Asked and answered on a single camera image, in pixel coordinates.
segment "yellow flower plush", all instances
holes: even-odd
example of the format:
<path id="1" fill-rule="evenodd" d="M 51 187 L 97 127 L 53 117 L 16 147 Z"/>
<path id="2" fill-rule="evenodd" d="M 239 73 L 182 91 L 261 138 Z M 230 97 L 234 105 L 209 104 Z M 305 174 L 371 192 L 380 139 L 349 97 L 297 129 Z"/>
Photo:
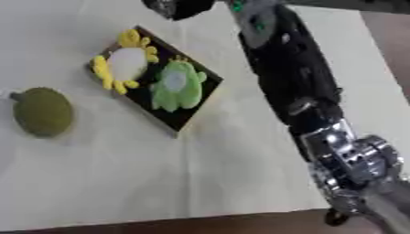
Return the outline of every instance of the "yellow flower plush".
<path id="1" fill-rule="evenodd" d="M 127 89 L 139 87 L 137 80 L 145 71 L 148 62 L 158 63 L 155 47 L 149 47 L 151 39 L 139 35 L 135 29 L 126 30 L 118 37 L 117 49 L 106 59 L 97 56 L 93 59 L 92 69 L 102 80 L 105 89 L 115 90 L 120 94 L 126 94 Z"/>

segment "white table surface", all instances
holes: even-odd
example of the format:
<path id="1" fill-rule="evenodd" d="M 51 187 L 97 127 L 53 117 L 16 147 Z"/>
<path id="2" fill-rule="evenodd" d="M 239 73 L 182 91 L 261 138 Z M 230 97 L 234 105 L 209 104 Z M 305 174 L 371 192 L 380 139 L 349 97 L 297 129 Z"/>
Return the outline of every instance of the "white table surface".
<path id="1" fill-rule="evenodd" d="M 379 133 L 407 157 L 410 109 L 356 11 L 297 7 L 345 89 L 359 134 Z M 226 79 L 179 139 L 110 98 L 82 65 L 139 24 Z M 285 127 L 256 85 L 224 5 L 166 22 L 139 0 L 5 0 L 1 90 L 47 86 L 76 121 L 35 139 L 0 100 L 0 230 L 326 207 Z"/>

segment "green plush toy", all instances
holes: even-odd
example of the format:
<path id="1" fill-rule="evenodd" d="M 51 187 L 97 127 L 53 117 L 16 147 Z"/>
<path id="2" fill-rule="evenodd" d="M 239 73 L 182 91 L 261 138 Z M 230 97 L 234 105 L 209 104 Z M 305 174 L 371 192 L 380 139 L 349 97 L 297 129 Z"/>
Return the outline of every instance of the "green plush toy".
<path id="1" fill-rule="evenodd" d="M 12 93 L 17 101 L 14 115 L 18 124 L 38 137 L 53 137 L 64 132 L 71 124 L 73 110 L 70 102 L 49 88 L 34 88 Z"/>
<path id="2" fill-rule="evenodd" d="M 151 85 L 152 108 L 174 112 L 179 107 L 191 109 L 202 100 L 204 72 L 197 72 L 186 59 L 170 60 L 158 74 L 158 82 Z"/>

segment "white plush center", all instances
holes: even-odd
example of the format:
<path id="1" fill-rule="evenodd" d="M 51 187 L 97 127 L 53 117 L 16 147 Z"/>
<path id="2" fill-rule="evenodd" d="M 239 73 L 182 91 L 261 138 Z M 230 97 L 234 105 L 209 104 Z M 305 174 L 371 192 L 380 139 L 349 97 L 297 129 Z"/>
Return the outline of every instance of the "white plush center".
<path id="1" fill-rule="evenodd" d="M 164 85 L 169 91 L 179 92 L 187 83 L 187 75 L 181 71 L 169 71 L 164 77 Z"/>
<path id="2" fill-rule="evenodd" d="M 108 65 L 116 80 L 134 80 L 146 68 L 146 52 L 141 48 L 120 48 L 110 58 Z"/>

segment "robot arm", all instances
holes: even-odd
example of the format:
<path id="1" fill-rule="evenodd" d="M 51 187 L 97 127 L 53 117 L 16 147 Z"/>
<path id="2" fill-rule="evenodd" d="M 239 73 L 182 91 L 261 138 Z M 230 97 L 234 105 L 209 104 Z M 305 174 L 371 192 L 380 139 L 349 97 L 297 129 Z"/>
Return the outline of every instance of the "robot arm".
<path id="1" fill-rule="evenodd" d="M 143 0 L 171 19 L 195 16 L 214 0 Z M 358 138 L 344 118 L 339 88 L 295 12 L 277 0 L 225 0 L 261 90 L 292 135 L 332 209 L 330 225 L 363 215 L 386 233 L 410 232 L 410 184 L 403 159 L 383 138 Z"/>

